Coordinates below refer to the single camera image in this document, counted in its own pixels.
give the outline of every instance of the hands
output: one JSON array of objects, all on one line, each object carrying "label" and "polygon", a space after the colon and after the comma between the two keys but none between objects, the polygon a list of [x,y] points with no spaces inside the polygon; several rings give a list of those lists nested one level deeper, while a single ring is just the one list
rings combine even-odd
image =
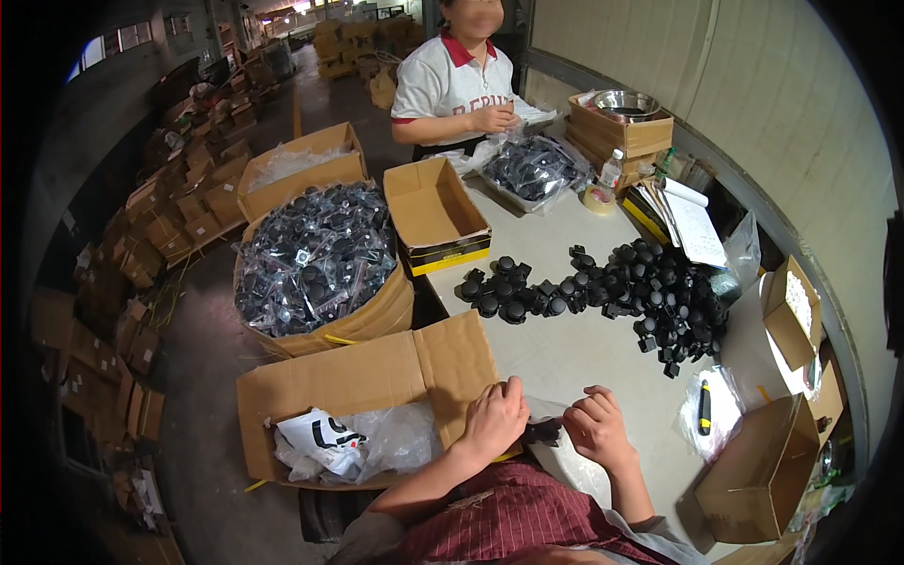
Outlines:
[{"label": "hands", "polygon": [[482,470],[524,433],[530,415],[520,378],[492,384],[468,405],[465,433],[453,447]]},{"label": "hands", "polygon": [[562,418],[575,450],[610,474],[637,466],[639,457],[627,441],[615,395],[601,386],[587,387],[584,393],[588,397],[565,410]]},{"label": "hands", "polygon": [[507,127],[513,126],[513,121],[518,118],[514,113],[513,102],[509,102],[505,106],[484,106],[467,116],[470,120],[471,131],[486,134],[501,134]]}]

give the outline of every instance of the warehouse aisle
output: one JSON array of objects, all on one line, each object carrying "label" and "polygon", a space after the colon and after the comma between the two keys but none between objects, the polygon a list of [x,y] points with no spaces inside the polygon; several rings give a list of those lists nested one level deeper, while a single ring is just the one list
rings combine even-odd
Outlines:
[{"label": "warehouse aisle", "polygon": [[[408,162],[410,150],[392,141],[389,112],[371,104],[358,77],[321,79],[310,46],[293,57],[299,66],[294,81],[304,134],[351,121],[368,171],[378,180],[384,169]],[[292,138],[291,87],[283,85],[248,135],[255,153]],[[233,233],[231,242],[239,238],[240,232]],[[334,549],[302,540],[297,493],[278,485],[243,491],[254,480],[241,447],[235,380],[271,358],[236,316],[234,263],[226,242],[206,250],[185,272],[184,295],[163,331],[163,355],[152,381],[166,394],[158,467],[164,505],[176,521],[189,563],[314,565]]]}]

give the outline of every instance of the white table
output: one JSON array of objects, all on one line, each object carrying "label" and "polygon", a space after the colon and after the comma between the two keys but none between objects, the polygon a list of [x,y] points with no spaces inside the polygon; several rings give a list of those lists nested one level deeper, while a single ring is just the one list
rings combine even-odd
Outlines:
[{"label": "white table", "polygon": [[[605,265],[613,248],[639,236],[621,208],[608,216],[597,216],[584,208],[572,192],[563,194],[546,216],[519,217],[520,214],[510,212],[492,198],[482,180],[468,180],[466,187],[492,226],[493,239],[489,259],[427,275],[449,315],[461,314],[470,307],[455,295],[455,288],[464,281],[465,274],[472,268],[480,268],[489,276],[491,262],[503,255],[533,267],[529,284],[540,284],[545,278],[559,284],[575,273],[570,265],[570,246],[583,245],[597,263]],[[663,375],[664,366],[655,353],[640,352],[639,338],[632,329],[635,320],[629,316],[613,321],[602,316],[599,308],[588,308],[578,315],[568,311],[550,318],[528,315],[522,325],[509,325],[496,316],[484,319],[484,328],[500,375],[520,376],[526,395],[570,405],[584,396],[585,386],[602,384],[611,389],[625,414],[628,438],[640,452],[656,512],[683,528],[688,539],[701,539],[705,549],[712,541],[702,524],[702,516],[691,519],[688,513],[682,512],[682,521],[676,511],[676,504],[685,491],[689,499],[685,503],[691,508],[696,505],[689,489],[702,471],[703,461],[673,430],[673,424],[683,401],[687,377],[708,358],[693,364],[685,361],[681,374],[672,381]],[[562,476],[557,478],[610,507],[608,479],[602,469],[570,448],[545,448],[536,453],[544,467],[560,467]],[[707,556],[715,560],[737,547],[717,543]]]}]

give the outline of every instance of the yellow floor line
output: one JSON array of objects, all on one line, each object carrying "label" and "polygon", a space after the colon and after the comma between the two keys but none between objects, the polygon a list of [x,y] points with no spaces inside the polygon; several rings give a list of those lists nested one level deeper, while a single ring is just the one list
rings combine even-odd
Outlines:
[{"label": "yellow floor line", "polygon": [[298,83],[292,81],[292,132],[294,139],[301,137],[301,101],[298,100]]}]

